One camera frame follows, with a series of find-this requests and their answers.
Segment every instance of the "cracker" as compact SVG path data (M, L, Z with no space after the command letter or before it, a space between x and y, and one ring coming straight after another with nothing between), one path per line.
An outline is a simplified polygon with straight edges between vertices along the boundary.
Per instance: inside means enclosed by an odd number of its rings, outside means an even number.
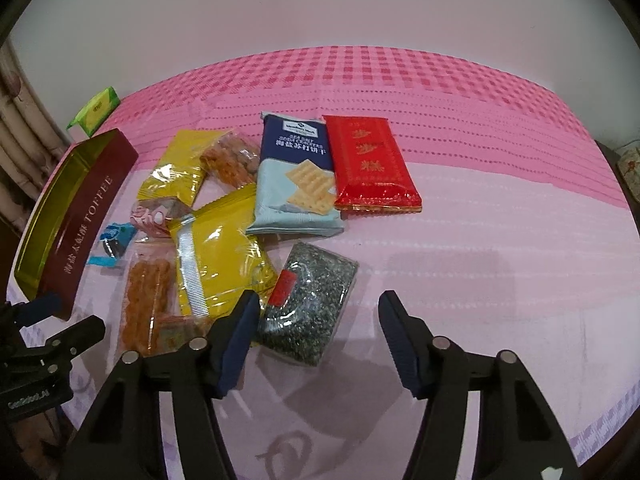
M287 202L305 211L326 215L334 207L335 195L325 191L319 198L316 198L298 189L287 199Z
M285 175L302 191L317 199L335 185L334 176L318 168L309 159L300 162Z

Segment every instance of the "yellow wrapper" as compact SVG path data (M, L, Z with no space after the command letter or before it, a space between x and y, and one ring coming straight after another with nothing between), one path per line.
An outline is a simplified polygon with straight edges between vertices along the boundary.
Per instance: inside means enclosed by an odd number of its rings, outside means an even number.
M177 279L184 316L227 316L246 288L261 299L278 275L254 236L255 184L248 184L169 223L178 249Z
M138 191L138 200L175 196L191 207L206 172L200 155L228 130L180 130Z

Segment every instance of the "curtain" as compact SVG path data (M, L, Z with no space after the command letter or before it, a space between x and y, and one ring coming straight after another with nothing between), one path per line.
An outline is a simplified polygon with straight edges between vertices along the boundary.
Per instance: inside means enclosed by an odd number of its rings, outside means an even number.
M25 84L7 41L0 47L0 216L18 231L67 147Z

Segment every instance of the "checkered tablecloth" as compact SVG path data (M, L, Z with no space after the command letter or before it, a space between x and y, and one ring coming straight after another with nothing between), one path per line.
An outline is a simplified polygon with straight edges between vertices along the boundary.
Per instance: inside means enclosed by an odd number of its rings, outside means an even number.
M216 402L232 462L250 480L401 478L424 405L403 390L377 324L393 288L432 332L467 351L516 351L579 463L640 403L640 240L618 184L580 121L552 92L437 54L326 46L193 70L123 99L120 128L140 158L108 221L127 221L142 180L180 128L235 126L259 140L260 111L389 118L420 191L421 214L349 218L316 243L360 262L319 368L252 349L244 387ZM206 203L220 192L207 184ZM292 240L268 246L280 268ZM102 346L74 362L75 424L115 358L124 277L88 268L73 319L103 317ZM21 292L10 284L9 297ZM25 338L39 344L63 324ZM181 471L162 402L172 478ZM459 478L470 477L478 398L470 398Z

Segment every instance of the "silver bolt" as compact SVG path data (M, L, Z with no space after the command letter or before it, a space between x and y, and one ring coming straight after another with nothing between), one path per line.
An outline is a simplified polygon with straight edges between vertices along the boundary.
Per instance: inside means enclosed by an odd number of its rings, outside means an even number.
M202 350L207 346L207 340L203 337L195 337L191 341L189 341L189 348L191 350Z
M444 336L438 335L433 338L433 345L440 350L446 350L451 346L451 341Z
M131 363L135 363L138 360L140 354L134 350L129 350L128 352L124 352L122 354L122 362L126 365L130 365Z
M502 359L505 363L510 365L516 364L518 362L518 356L514 354L511 350L504 350L500 352L500 359Z

